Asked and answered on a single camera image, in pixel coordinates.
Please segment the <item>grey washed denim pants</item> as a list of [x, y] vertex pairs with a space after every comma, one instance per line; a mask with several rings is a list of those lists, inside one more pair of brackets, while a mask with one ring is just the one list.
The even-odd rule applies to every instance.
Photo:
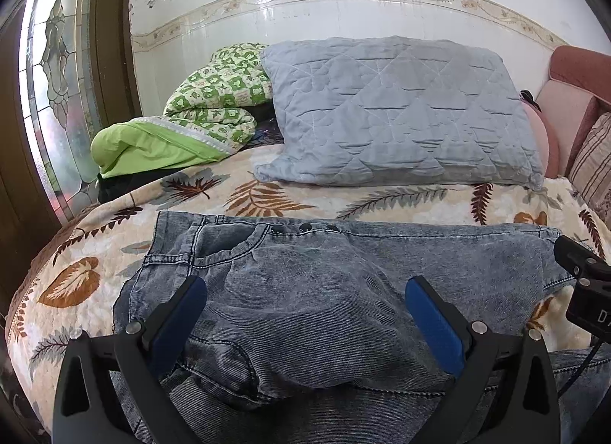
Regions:
[[161, 212], [114, 325], [188, 276], [208, 297], [163, 390], [203, 443], [406, 443], [451, 379], [405, 305], [423, 276], [470, 320], [518, 334], [570, 282], [558, 231]]

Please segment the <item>leaf print bed blanket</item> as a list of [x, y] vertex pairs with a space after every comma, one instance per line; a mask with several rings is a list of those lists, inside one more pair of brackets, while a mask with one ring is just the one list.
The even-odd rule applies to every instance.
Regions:
[[16, 378], [44, 428], [52, 425], [59, 365], [70, 333], [80, 327], [96, 334], [111, 331], [113, 303], [142, 264], [163, 210], [251, 218], [548, 226], [602, 258], [610, 255], [609, 223], [564, 178], [547, 179], [538, 191], [492, 183], [316, 187], [257, 180], [257, 166], [278, 153], [275, 145], [249, 149], [91, 206], [32, 261], [9, 307], [6, 340]]

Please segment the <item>striped beige cushion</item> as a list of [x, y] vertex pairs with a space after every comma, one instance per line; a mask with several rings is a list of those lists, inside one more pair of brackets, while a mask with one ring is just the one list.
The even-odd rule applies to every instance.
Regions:
[[569, 174], [585, 203], [610, 227], [611, 117], [602, 114], [587, 134]]

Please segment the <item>pink red headboard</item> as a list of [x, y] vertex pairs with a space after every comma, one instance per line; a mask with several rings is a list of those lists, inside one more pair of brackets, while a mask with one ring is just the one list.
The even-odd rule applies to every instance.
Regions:
[[610, 110], [610, 56], [573, 46], [556, 48], [535, 102], [551, 141], [546, 176], [565, 176], [596, 120]]

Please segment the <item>small black object on bolster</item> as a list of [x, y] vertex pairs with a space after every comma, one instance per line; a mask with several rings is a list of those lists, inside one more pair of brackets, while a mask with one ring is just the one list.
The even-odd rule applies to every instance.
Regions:
[[534, 101], [534, 97], [532, 95], [532, 93], [527, 90], [527, 89], [522, 89], [520, 91], [520, 96], [522, 98], [522, 100], [527, 103], [528, 105], [530, 105], [532, 108], [534, 108], [535, 110], [537, 110], [538, 112], [541, 112], [541, 107], [540, 105], [537, 104], [537, 102]]

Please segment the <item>grey quilted pillow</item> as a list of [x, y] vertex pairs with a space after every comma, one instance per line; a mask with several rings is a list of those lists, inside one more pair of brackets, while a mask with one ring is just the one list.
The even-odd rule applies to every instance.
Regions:
[[494, 52], [404, 37], [265, 48], [284, 143], [260, 180], [327, 187], [501, 183], [545, 170], [518, 91]]

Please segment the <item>green patterned folded blanket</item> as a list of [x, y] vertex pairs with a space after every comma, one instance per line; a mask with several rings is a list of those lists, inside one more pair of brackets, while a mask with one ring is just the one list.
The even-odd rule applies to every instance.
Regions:
[[238, 43], [212, 54], [175, 89], [163, 113], [135, 117], [99, 131], [90, 145], [103, 178], [216, 163], [255, 135], [251, 110], [272, 103], [272, 83], [259, 43]]

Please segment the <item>wooden stained glass door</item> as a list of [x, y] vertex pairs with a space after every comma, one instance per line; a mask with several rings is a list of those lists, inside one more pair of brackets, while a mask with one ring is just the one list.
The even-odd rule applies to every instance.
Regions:
[[97, 132], [141, 114], [128, 0], [1, 0], [1, 300], [97, 197]]

